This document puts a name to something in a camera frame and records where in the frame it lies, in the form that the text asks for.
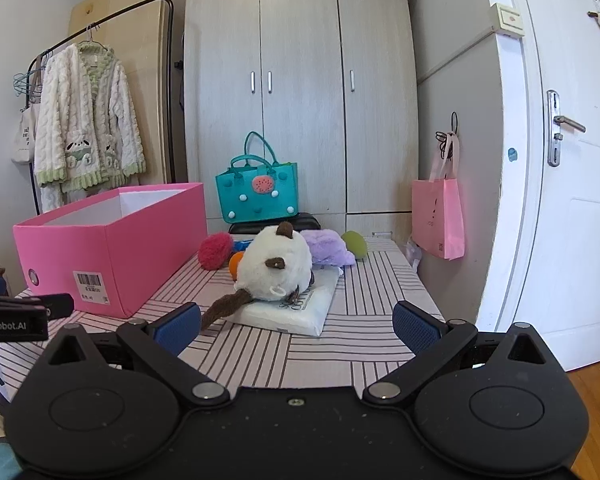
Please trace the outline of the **red fluffy pompom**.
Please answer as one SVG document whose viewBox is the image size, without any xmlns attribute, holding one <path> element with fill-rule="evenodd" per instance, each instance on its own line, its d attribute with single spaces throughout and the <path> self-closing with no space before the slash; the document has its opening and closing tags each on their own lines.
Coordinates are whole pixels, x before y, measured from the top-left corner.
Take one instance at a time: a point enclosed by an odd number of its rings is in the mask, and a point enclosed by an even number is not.
<svg viewBox="0 0 600 480">
<path fill-rule="evenodd" d="M 221 232 L 205 238 L 197 252 L 198 262 L 204 270 L 222 269 L 234 254 L 234 240 L 230 233 Z"/>
</svg>

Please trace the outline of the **orange egg-shaped sponge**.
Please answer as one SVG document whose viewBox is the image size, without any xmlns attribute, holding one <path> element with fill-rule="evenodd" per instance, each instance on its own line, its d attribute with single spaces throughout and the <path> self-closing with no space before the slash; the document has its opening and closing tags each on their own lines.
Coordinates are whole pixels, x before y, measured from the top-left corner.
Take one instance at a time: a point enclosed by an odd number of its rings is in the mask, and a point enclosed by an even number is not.
<svg viewBox="0 0 600 480">
<path fill-rule="evenodd" d="M 233 255 L 230 256 L 230 261 L 228 262 L 228 272 L 230 272 L 230 276 L 233 281 L 237 280 L 238 266 L 242 261 L 242 257 L 244 256 L 244 252 L 234 252 Z"/>
</svg>

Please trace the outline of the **blue wet wipes pack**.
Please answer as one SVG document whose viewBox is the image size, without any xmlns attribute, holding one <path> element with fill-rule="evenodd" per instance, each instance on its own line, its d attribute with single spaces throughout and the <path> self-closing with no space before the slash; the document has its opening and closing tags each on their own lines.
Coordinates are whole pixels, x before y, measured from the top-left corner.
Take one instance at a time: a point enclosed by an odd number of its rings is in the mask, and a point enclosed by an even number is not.
<svg viewBox="0 0 600 480">
<path fill-rule="evenodd" d="M 251 240 L 235 240 L 233 244 L 233 252 L 244 252 L 250 244 Z"/>
</svg>

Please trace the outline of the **green egg-shaped sponge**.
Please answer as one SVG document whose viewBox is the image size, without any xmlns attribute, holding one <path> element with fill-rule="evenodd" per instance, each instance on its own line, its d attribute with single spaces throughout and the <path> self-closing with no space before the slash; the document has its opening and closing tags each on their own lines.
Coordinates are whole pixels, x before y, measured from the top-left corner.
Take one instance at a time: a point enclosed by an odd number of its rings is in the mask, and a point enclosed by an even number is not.
<svg viewBox="0 0 600 480">
<path fill-rule="evenodd" d="M 356 260 L 363 260 L 368 255 L 368 247 L 364 237 L 356 231 L 347 231 L 341 235 L 347 250 Z"/>
</svg>

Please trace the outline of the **white soft cotton tissue pack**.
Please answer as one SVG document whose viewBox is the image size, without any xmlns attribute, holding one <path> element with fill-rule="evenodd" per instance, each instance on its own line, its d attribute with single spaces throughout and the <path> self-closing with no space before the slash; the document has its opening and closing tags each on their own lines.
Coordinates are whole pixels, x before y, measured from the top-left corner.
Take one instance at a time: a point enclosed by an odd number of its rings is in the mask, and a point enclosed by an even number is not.
<svg viewBox="0 0 600 480">
<path fill-rule="evenodd" d="M 302 292 L 294 304 L 255 301 L 242 307 L 228 320 L 279 333 L 320 336 L 343 272 L 338 266 L 316 266 L 313 274 L 314 283 Z"/>
</svg>

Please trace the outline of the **white round plush toy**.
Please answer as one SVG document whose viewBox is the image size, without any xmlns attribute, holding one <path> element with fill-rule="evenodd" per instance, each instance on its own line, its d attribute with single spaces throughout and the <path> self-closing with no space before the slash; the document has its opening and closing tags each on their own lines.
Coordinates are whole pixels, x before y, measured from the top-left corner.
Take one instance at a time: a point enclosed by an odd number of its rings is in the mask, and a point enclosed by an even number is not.
<svg viewBox="0 0 600 480">
<path fill-rule="evenodd" d="M 264 228 L 238 264 L 235 291 L 208 307 L 200 329 L 228 318 L 253 301 L 296 304 L 314 282 L 312 255 L 304 237 L 288 221 Z"/>
</svg>

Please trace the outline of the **purple plush bear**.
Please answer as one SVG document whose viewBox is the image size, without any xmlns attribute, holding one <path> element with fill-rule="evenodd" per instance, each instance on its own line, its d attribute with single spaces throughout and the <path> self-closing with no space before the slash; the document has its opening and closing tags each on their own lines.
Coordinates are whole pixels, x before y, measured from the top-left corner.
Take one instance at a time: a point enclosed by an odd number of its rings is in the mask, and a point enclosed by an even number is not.
<svg viewBox="0 0 600 480">
<path fill-rule="evenodd" d="M 300 232 L 312 257 L 314 266 L 353 266 L 355 256 L 346 242 L 333 230 L 303 230 Z"/>
</svg>

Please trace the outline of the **striped pink table cloth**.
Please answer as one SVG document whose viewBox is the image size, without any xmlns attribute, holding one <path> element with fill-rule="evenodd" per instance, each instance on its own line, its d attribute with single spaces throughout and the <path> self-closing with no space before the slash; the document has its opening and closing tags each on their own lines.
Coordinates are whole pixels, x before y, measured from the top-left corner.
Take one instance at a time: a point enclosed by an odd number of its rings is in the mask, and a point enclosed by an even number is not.
<svg viewBox="0 0 600 480">
<path fill-rule="evenodd" d="M 368 255 L 343 270 L 321 336 L 317 338 L 216 322 L 180 353 L 180 359 L 234 394 L 239 387 L 353 386 L 358 393 L 414 354 L 393 333 L 391 311 L 407 300 L 443 321 L 417 273 L 396 243 L 368 238 Z M 204 310 L 230 292 L 227 270 L 205 271 L 197 257 L 178 269 L 137 312 L 155 321 L 193 301 Z M 0 393 L 20 387 L 46 342 L 0 344 Z"/>
</svg>

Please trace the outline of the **pink paper shopping bag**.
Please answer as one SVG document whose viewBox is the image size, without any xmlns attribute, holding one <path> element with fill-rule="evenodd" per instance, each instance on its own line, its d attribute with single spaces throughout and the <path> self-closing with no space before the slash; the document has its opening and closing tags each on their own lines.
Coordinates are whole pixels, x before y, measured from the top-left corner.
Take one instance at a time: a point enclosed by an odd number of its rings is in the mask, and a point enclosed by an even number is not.
<svg viewBox="0 0 600 480">
<path fill-rule="evenodd" d="M 464 218 L 456 177 L 459 162 L 460 141 L 448 132 L 429 177 L 412 183 L 412 239 L 428 254 L 444 260 L 465 255 Z"/>
</svg>

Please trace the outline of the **pink cardboard storage box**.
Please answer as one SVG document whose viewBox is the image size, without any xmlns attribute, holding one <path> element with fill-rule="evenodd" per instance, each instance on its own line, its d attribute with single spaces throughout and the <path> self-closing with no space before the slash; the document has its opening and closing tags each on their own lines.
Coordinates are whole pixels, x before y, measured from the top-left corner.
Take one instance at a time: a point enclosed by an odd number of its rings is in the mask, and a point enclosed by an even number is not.
<svg viewBox="0 0 600 480">
<path fill-rule="evenodd" d="M 12 232 L 32 294 L 65 292 L 76 310 L 130 318 L 206 238 L 204 187 L 115 188 L 18 223 Z"/>
</svg>

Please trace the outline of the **white door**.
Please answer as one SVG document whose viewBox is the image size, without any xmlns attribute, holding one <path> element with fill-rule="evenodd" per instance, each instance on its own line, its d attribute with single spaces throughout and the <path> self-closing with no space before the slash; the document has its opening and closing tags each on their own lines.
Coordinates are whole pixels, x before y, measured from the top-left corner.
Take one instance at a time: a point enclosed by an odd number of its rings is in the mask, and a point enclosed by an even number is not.
<svg viewBox="0 0 600 480">
<path fill-rule="evenodd" d="M 503 95 L 498 221 L 477 323 L 532 324 L 566 370 L 600 362 L 600 0 L 489 0 L 514 12 L 498 35 Z M 546 92 L 586 127 L 546 161 Z"/>
</svg>

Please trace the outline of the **black suitcase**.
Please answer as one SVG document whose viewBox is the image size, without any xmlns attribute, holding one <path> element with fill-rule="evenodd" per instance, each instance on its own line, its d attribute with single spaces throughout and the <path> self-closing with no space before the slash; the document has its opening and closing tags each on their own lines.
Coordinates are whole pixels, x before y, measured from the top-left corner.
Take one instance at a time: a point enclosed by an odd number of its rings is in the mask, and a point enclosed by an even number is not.
<svg viewBox="0 0 600 480">
<path fill-rule="evenodd" d="M 279 223 L 287 221 L 291 224 L 295 231 L 301 232 L 304 230 L 320 230 L 322 227 L 317 218 L 306 212 L 299 212 L 292 217 L 277 218 L 268 220 L 257 220 L 250 222 L 233 223 L 228 228 L 230 234 L 258 234 L 267 226 L 278 226 Z"/>
</svg>

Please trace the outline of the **teal felt tote bag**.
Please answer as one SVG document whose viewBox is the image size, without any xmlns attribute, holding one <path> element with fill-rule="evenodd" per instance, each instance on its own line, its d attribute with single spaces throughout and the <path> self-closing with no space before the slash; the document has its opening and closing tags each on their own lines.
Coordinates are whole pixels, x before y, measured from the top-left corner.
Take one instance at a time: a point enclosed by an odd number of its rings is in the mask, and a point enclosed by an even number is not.
<svg viewBox="0 0 600 480">
<path fill-rule="evenodd" d="M 252 138 L 259 139 L 271 159 L 252 154 Z M 290 218 L 300 212 L 296 162 L 279 162 L 262 134 L 250 131 L 244 152 L 215 177 L 223 220 L 228 224 Z"/>
</svg>

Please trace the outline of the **white and green knit cardigan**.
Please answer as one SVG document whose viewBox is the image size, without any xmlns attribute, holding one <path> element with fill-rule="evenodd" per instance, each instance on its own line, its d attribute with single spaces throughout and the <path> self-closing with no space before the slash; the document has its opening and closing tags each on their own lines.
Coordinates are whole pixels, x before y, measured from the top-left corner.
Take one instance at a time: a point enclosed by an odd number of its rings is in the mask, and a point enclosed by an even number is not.
<svg viewBox="0 0 600 480">
<path fill-rule="evenodd" d="M 128 77 L 114 50 L 70 44 L 46 63 L 34 176 L 42 191 L 117 188 L 146 171 Z"/>
</svg>

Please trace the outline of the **grey wooden wardrobe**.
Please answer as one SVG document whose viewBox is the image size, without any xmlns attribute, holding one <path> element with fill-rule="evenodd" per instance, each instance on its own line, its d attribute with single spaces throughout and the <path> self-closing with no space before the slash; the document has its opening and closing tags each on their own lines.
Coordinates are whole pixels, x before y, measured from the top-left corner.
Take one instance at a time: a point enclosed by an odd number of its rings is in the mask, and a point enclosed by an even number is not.
<svg viewBox="0 0 600 480">
<path fill-rule="evenodd" d="M 299 208 L 339 232 L 405 240 L 418 171 L 407 0 L 186 0 L 187 169 L 207 224 L 215 178 L 242 151 L 299 167 Z"/>
</svg>

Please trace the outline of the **light wood cabinet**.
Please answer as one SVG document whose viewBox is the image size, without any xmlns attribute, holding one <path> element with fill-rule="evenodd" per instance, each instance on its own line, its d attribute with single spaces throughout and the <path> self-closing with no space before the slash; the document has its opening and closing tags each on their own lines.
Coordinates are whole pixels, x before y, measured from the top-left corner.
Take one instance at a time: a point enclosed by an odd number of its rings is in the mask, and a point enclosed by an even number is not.
<svg viewBox="0 0 600 480">
<path fill-rule="evenodd" d="M 70 14 L 69 30 L 76 32 L 88 23 L 140 0 L 83 0 Z M 183 34 L 185 0 L 173 0 L 172 120 L 176 179 L 187 180 L 183 91 Z M 154 2 L 102 25 L 93 38 L 112 47 L 128 76 L 138 126 L 142 135 L 147 171 L 140 183 L 170 183 L 166 152 L 166 107 L 163 82 L 166 47 L 166 5 Z"/>
</svg>

